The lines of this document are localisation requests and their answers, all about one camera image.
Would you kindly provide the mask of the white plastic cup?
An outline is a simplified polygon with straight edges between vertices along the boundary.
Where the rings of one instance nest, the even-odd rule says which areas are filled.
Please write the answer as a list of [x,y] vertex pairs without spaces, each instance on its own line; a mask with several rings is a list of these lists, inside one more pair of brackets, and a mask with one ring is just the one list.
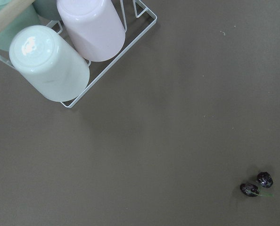
[[17,71],[51,101],[78,97],[90,80],[86,61],[59,34],[43,25],[20,31],[10,44],[9,58]]

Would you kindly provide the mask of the pink plastic cup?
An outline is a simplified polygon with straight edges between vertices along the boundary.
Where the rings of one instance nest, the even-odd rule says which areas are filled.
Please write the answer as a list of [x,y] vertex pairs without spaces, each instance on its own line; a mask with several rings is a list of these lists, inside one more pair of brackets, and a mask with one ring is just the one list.
[[57,9],[77,52],[93,62],[116,56],[125,29],[110,0],[58,0]]

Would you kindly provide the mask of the grey plastic cup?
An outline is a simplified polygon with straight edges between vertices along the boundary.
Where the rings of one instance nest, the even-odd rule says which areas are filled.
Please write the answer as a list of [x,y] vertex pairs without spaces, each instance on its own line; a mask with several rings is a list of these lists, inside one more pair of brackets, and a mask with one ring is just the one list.
[[33,7],[38,15],[49,20],[61,20],[56,0],[35,0]]

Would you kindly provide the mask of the mint green plastic cup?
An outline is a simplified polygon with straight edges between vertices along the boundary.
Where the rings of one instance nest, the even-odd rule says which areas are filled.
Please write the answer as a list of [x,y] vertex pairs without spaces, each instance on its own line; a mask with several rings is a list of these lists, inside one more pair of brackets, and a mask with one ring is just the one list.
[[[4,8],[9,2],[9,0],[0,0],[0,10]],[[12,39],[17,35],[17,33],[19,33],[22,29],[32,25],[40,25],[40,20],[33,5],[30,5],[3,31],[0,32],[0,49],[9,51]]]

